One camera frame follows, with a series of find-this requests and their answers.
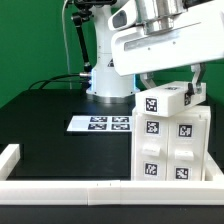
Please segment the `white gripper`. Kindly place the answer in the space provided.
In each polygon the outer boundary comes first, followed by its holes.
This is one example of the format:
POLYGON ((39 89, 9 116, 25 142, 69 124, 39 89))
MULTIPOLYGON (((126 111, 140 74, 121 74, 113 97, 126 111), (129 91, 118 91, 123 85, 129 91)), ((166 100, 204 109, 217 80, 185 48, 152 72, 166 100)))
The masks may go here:
POLYGON ((202 62, 224 58, 224 6, 192 7, 164 33, 145 35, 141 26, 119 31, 111 48, 118 74, 142 73, 140 80, 147 89, 155 87, 153 71, 194 64, 187 95, 200 94, 206 71, 202 62))

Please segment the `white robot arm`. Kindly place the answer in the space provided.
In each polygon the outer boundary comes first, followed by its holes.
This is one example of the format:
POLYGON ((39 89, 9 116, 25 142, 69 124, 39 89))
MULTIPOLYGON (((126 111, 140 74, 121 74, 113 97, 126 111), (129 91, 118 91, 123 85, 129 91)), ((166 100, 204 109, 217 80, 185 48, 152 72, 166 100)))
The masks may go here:
POLYGON ((224 0, 97 1, 92 13, 97 98, 133 95, 136 74, 224 58, 224 0))

